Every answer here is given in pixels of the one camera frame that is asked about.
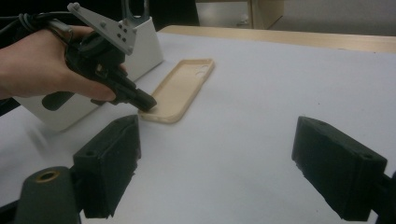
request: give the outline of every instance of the human hand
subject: human hand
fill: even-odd
[[[73,26],[73,38],[91,32]],[[107,86],[71,71],[64,59],[65,43],[49,30],[40,30],[0,49],[0,99],[31,97],[56,91],[71,91],[98,101],[113,101]]]

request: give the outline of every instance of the black object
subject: black object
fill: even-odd
[[[114,216],[140,157],[137,116],[111,122],[74,155],[71,169],[51,167],[25,180],[15,223],[77,224],[81,210]]]
[[[125,54],[96,32],[85,36],[81,42],[69,44],[66,52],[66,63],[71,70],[107,85],[116,93],[116,99],[111,102],[113,105],[129,103],[140,110],[150,110],[157,102],[128,79],[128,74],[120,68],[124,61]],[[65,91],[49,94],[43,98],[42,105],[48,110],[57,110],[73,94]]]
[[[387,160],[316,119],[299,117],[292,159],[343,219],[396,223],[396,178],[384,175]]]

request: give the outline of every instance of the white tabletop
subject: white tabletop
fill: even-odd
[[[136,84],[152,92],[182,59],[216,67],[181,121],[140,120],[142,159],[110,219],[83,223],[346,223],[291,160],[299,116],[330,123],[396,171],[396,54],[159,34],[165,61]],[[0,204],[28,175],[72,155],[130,105],[104,105],[62,133],[24,108],[0,118]],[[375,214],[369,223],[375,222]]]

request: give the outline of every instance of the phone case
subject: phone case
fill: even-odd
[[[162,123],[179,121],[214,66],[212,59],[180,61],[152,93],[157,105],[148,112],[139,110],[139,116]]]

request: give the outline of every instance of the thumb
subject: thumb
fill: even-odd
[[[81,75],[69,70],[71,73],[64,83],[66,91],[78,93],[97,101],[113,101],[116,94],[106,85],[89,80]]]

